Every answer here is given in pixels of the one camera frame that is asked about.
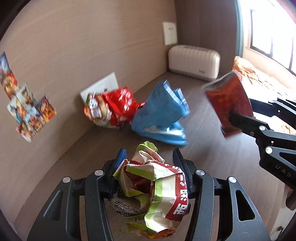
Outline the green red white wrapper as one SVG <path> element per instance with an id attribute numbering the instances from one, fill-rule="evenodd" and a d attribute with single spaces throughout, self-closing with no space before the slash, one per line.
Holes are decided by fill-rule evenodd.
<path id="1" fill-rule="evenodd" d="M 138 145 L 131 160 L 123 159 L 113 177 L 119 187 L 110 202 L 128 219 L 128 232 L 150 239 L 175 234 L 190 210 L 181 168 L 165 163 L 157 147 L 146 141 Z"/>

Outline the dark red small carton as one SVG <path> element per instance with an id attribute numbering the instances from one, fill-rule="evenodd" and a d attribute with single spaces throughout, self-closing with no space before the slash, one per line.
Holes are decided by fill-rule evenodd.
<path id="1" fill-rule="evenodd" d="M 231 125 L 230 113 L 253 117 L 253 109 L 238 72 L 230 71 L 221 78 L 207 83 L 203 87 L 203 92 L 220 120 L 224 137 L 241 132 L 239 128 Z"/>

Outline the red white snack bag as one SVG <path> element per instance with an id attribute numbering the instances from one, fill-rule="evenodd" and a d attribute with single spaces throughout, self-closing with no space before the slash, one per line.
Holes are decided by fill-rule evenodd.
<path id="1" fill-rule="evenodd" d="M 138 109 L 144 106 L 137 102 L 129 88 L 119 88 L 104 93 L 90 92 L 84 105 L 84 114 L 95 125 L 105 128 L 121 128 L 131 124 Z"/>

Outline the blue plastic bag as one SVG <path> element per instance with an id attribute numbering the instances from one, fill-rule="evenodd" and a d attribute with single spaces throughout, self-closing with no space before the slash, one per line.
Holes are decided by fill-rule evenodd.
<path id="1" fill-rule="evenodd" d="M 147 102 L 136 111 L 131 129 L 146 138 L 169 145 L 185 146 L 187 138 L 179 120 L 189 113 L 182 90 L 172 89 L 168 80 L 159 81 Z"/>

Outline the orange bed blanket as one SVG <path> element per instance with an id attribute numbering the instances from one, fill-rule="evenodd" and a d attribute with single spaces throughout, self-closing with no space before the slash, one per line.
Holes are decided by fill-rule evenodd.
<path id="1" fill-rule="evenodd" d="M 234 57 L 232 69 L 239 73 L 241 83 L 249 98 L 262 102 L 269 102 L 278 98 L 295 101 L 295 94 L 291 90 L 274 77 L 256 69 L 248 60 L 239 56 Z M 277 116 L 265 117 L 259 113 L 255 113 L 254 116 L 256 119 L 268 123 L 269 127 L 276 132 L 295 135 L 295 128 Z"/>

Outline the colourful sticker cluster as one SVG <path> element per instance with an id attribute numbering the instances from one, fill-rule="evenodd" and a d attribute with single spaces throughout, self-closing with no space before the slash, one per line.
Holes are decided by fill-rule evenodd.
<path id="1" fill-rule="evenodd" d="M 7 110 L 18 124 L 16 131 L 30 143 L 56 115 L 55 108 L 46 96 L 37 100 L 27 84 L 19 85 L 5 52 L 1 54 L 1 86 L 10 99 Z"/>

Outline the white toaster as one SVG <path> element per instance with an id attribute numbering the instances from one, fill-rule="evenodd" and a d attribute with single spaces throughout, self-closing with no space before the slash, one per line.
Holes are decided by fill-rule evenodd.
<path id="1" fill-rule="evenodd" d="M 220 54 L 214 50 L 189 45 L 176 45 L 168 52 L 169 70 L 205 81 L 218 77 Z"/>

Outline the dark framed window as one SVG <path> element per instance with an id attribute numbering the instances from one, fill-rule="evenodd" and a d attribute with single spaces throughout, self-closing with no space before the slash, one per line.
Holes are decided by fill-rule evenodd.
<path id="1" fill-rule="evenodd" d="M 276 22 L 277 15 L 251 9 L 250 49 L 263 54 L 295 75 L 295 35 L 293 24 L 281 16 L 284 23 Z"/>

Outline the teal curtain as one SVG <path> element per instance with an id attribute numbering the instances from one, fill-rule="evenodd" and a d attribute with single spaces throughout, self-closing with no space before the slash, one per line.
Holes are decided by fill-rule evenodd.
<path id="1" fill-rule="evenodd" d="M 234 4 L 236 11 L 236 56 L 243 57 L 244 35 L 240 1 L 235 0 Z"/>

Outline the lower white wall socket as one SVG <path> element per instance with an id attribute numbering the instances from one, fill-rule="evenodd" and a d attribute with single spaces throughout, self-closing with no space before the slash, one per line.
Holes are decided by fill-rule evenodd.
<path id="1" fill-rule="evenodd" d="M 89 93 L 103 93 L 108 91 L 114 91 L 118 89 L 118 82 L 116 79 L 115 72 L 110 73 L 109 75 L 105 76 L 104 78 L 96 81 L 94 84 L 90 85 L 86 89 L 80 92 L 80 97 L 83 103 L 86 103 L 86 99 Z"/>

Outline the white wall socket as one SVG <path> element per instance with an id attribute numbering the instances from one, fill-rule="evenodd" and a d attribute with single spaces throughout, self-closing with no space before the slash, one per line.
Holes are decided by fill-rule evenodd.
<path id="1" fill-rule="evenodd" d="M 163 22 L 164 44 L 174 45 L 178 42 L 177 25 L 173 22 Z"/>
<path id="2" fill-rule="evenodd" d="M 83 103 L 86 103 L 86 99 L 89 93 L 103 93 L 108 91 L 114 91 L 118 89 L 118 82 L 116 79 L 115 72 L 110 73 L 109 75 L 105 76 L 104 78 L 96 81 L 94 84 L 90 85 L 86 89 L 80 92 L 80 97 Z"/>

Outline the upper white wall socket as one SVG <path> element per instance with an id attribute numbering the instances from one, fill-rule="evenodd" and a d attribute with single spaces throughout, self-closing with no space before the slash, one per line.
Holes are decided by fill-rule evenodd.
<path id="1" fill-rule="evenodd" d="M 163 22 L 164 44 L 174 45 L 178 42 L 177 25 L 173 22 Z"/>

